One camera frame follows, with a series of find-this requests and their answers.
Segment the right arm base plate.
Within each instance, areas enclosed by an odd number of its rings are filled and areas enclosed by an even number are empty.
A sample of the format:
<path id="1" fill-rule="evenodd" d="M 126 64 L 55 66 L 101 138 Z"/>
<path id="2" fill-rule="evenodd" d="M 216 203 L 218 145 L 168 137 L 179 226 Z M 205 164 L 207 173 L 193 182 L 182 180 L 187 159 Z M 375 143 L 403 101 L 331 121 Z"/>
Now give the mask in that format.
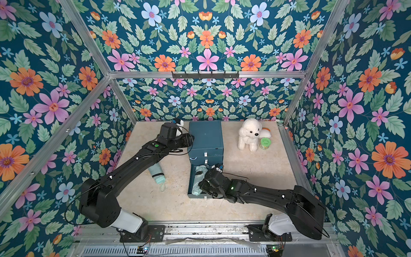
<path id="1" fill-rule="evenodd" d="M 249 240 L 251 242 L 291 242 L 290 233 L 284 233 L 281 236 L 271 232 L 265 225 L 249 224 L 247 225 Z"/>

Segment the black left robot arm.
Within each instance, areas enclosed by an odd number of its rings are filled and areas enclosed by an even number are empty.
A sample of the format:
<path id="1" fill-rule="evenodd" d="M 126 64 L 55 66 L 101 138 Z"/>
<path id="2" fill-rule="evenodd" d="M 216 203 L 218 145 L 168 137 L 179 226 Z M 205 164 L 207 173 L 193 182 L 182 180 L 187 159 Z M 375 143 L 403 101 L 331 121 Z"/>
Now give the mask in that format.
<path id="1" fill-rule="evenodd" d="M 177 150 L 193 146 L 195 137 L 183 132 L 184 127 L 167 122 L 157 137 L 147 143 L 128 161 L 99 179 L 88 179 L 81 186 L 79 210 L 82 215 L 102 228 L 113 227 L 136 234 L 145 219 L 122 209 L 117 197 L 142 172 Z"/>

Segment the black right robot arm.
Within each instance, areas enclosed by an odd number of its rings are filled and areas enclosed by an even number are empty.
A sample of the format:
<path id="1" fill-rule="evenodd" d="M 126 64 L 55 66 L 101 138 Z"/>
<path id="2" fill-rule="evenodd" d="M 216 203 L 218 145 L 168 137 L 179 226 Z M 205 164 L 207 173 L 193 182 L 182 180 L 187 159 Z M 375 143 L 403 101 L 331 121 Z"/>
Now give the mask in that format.
<path id="1" fill-rule="evenodd" d="M 230 203 L 255 204 L 275 209 L 283 215 L 268 215 L 263 233 L 281 236 L 297 231 L 314 240 L 328 236 L 323 231 L 325 205 L 307 189 L 296 185 L 294 189 L 278 190 L 256 186 L 243 179 L 229 179 L 218 168 L 212 168 L 199 183 L 202 191 Z"/>

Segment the teal bottom drawer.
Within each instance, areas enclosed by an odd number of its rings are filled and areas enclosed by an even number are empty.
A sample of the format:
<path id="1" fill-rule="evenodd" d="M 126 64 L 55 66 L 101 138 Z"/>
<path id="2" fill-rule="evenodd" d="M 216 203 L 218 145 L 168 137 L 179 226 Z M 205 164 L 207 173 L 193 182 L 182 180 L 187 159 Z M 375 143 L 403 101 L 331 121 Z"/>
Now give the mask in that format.
<path id="1" fill-rule="evenodd" d="M 200 189 L 199 183 L 204 179 L 205 174 L 211 168 L 217 167 L 220 172 L 224 169 L 223 163 L 218 163 L 213 166 L 208 164 L 191 165 L 191 175 L 188 187 L 188 197 L 191 199 L 214 199 L 212 195 Z"/>

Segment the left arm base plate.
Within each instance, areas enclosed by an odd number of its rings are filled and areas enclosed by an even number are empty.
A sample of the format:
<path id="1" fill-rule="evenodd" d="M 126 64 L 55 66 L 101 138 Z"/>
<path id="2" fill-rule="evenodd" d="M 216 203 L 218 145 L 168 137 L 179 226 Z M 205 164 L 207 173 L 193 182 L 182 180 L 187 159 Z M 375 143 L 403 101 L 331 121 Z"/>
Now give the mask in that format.
<path id="1" fill-rule="evenodd" d="M 121 243 L 151 243 L 162 242 L 165 235 L 165 226 L 143 225 L 136 233 L 120 232 Z"/>

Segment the mint green umbrella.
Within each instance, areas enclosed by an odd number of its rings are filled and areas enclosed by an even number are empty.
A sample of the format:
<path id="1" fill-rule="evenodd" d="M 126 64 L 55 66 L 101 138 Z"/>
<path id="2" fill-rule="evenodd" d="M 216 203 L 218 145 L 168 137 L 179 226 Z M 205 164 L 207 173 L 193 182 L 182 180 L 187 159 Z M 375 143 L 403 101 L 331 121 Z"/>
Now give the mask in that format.
<path id="1" fill-rule="evenodd" d="M 163 169 L 159 163 L 148 168 L 150 175 L 156 182 L 156 184 L 163 184 L 166 181 L 166 177 L 164 175 Z"/>
<path id="2" fill-rule="evenodd" d="M 194 182 L 192 187 L 192 195 L 199 196 L 202 193 L 199 183 L 204 179 L 209 167 L 207 165 L 200 165 L 195 167 Z"/>

